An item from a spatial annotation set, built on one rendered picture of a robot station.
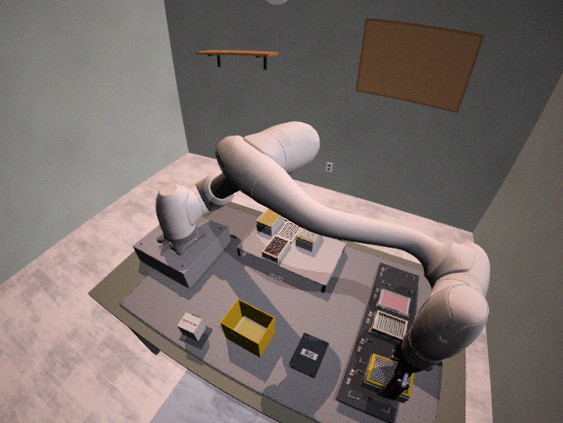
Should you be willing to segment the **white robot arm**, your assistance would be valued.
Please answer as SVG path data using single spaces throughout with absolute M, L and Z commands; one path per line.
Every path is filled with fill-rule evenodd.
M 169 184 L 158 192 L 156 214 L 164 232 L 157 238 L 162 243 L 159 249 L 182 255 L 206 235 L 194 224 L 241 191 L 318 235 L 412 254 L 423 265 L 432 291 L 403 336 L 402 354 L 411 365 L 429 369 L 461 353 L 479 336 L 489 315 L 486 252 L 474 243 L 442 243 L 405 226 L 336 211 L 314 201 L 288 174 L 309 164 L 318 151 L 318 133 L 302 122 L 279 124 L 244 138 L 225 137 L 215 150 L 222 173 L 210 174 L 187 188 Z

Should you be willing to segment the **yellow waste bin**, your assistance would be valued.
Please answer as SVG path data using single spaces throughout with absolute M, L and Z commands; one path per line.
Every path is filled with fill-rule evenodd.
M 234 330 L 243 316 L 246 316 L 259 325 L 267 328 L 258 343 Z M 243 347 L 259 358 L 262 356 L 275 334 L 275 317 L 239 299 L 226 314 L 220 324 L 227 339 Z

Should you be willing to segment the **black flat pad with label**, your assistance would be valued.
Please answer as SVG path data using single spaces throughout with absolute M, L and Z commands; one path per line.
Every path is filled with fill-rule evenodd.
M 304 332 L 288 366 L 316 378 L 328 344 Z

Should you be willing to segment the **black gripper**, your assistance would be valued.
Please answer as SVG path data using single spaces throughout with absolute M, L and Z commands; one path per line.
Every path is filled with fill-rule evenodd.
M 398 362 L 397 367 L 394 370 L 394 376 L 387 386 L 383 386 L 383 388 L 377 392 L 378 396 L 385 399 L 388 398 L 392 401 L 394 401 L 403 391 L 409 389 L 407 378 L 410 377 L 412 373 L 423 370 L 409 364 L 406 359 L 404 359 L 401 351 L 401 344 L 402 341 L 395 346 L 396 351 L 389 357 L 390 360 Z

